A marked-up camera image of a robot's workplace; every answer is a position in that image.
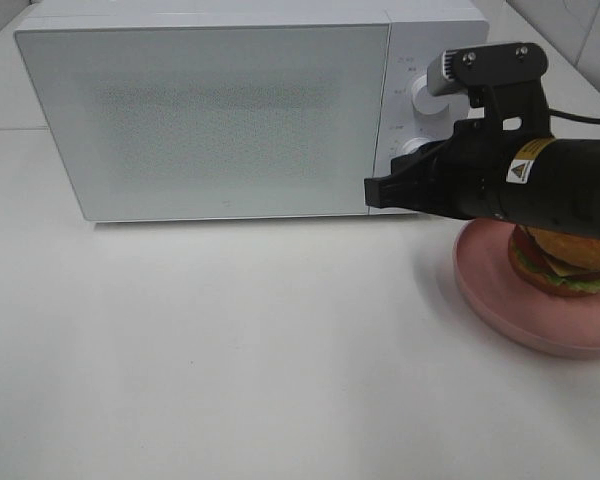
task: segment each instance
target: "microwave control panel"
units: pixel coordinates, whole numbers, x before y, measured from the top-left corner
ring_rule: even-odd
[[[444,50],[484,43],[486,22],[414,22],[391,26],[374,177],[391,173],[391,160],[421,145],[448,138],[453,124],[467,117],[466,95],[433,97],[427,67]],[[370,214],[404,213],[375,209]]]

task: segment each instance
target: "black cable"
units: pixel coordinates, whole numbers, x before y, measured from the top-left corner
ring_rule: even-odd
[[[571,120],[572,122],[591,123],[593,125],[600,125],[600,118],[584,117],[582,115],[576,115],[574,113],[567,113],[562,112],[560,110],[554,110],[553,108],[549,109],[549,115],[551,115],[552,117],[560,117],[566,120]]]

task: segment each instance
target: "table surface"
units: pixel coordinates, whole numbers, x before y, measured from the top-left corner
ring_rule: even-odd
[[[89,224],[9,28],[0,480],[600,479],[600,361],[476,318],[453,280],[462,222]],[[533,35],[505,6],[492,38]],[[549,54],[553,105],[600,114]]]

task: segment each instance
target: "microwave door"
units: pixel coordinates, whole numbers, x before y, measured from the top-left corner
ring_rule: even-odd
[[[92,221],[368,213],[389,26],[20,32]]]

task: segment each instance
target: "cheese slice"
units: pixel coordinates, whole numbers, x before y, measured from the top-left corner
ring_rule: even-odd
[[[570,277],[571,275],[582,275],[583,273],[592,273],[591,270],[587,270],[586,268],[574,267],[573,265],[560,262],[558,260],[555,260],[554,258],[548,257],[547,255],[543,255],[542,258],[545,259],[547,264],[551,267],[551,270],[553,270],[555,274],[559,277]]]

